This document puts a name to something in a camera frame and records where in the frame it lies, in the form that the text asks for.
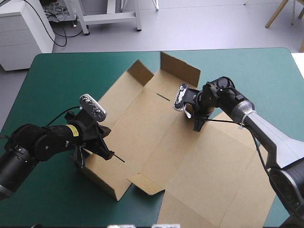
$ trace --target yellow label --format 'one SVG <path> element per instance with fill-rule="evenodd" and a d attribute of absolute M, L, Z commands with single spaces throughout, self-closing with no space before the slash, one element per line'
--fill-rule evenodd
<path fill-rule="evenodd" d="M 71 124 L 68 124 L 68 125 L 66 125 L 66 126 L 68 126 L 69 129 L 71 129 L 71 131 L 72 131 L 74 137 L 79 136 L 78 130 L 77 130 L 77 128 L 75 128 L 75 126 L 73 126 L 73 125 L 71 125 Z"/>

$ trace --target silver robotic arm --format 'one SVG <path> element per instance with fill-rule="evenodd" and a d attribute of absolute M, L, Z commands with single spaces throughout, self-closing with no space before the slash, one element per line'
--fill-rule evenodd
<path fill-rule="evenodd" d="M 233 122 L 251 132 L 268 152 L 266 164 L 263 160 L 262 164 L 272 188 L 290 214 L 280 228 L 304 227 L 304 142 L 288 137 L 262 118 L 228 77 L 207 82 L 201 91 L 181 84 L 174 108 L 186 111 L 189 105 L 195 131 L 200 131 L 213 110 L 219 107 Z"/>

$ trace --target white drawer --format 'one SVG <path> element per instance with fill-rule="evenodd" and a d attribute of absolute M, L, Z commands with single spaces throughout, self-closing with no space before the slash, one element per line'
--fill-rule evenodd
<path fill-rule="evenodd" d="M 0 47 L 0 65 L 4 70 L 28 69 L 40 53 L 37 44 Z"/>
<path fill-rule="evenodd" d="M 0 47 L 36 43 L 29 30 L 0 32 Z"/>
<path fill-rule="evenodd" d="M 0 32 L 28 29 L 28 25 L 21 15 L 0 17 Z"/>

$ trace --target unfolded cardboard box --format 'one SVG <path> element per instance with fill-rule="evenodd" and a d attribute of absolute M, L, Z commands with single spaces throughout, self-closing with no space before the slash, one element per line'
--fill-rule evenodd
<path fill-rule="evenodd" d="M 181 83 L 197 87 L 200 70 L 165 53 L 160 61 L 154 75 L 136 61 L 101 98 L 112 129 L 105 142 L 125 162 L 92 154 L 84 173 L 117 200 L 131 183 L 149 195 L 166 189 L 159 223 L 262 227 L 275 194 L 251 135 L 217 122 L 193 131 L 173 102 Z"/>

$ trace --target cable tie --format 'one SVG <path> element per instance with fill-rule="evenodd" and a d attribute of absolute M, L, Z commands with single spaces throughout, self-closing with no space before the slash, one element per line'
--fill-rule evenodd
<path fill-rule="evenodd" d="M 242 121 L 241 121 L 241 125 L 238 127 L 240 130 L 243 129 L 244 120 L 245 120 L 246 116 L 248 116 L 250 113 L 257 113 L 257 112 L 256 112 L 255 110 L 251 110 L 251 111 L 247 112 L 247 113 L 243 116 Z"/>

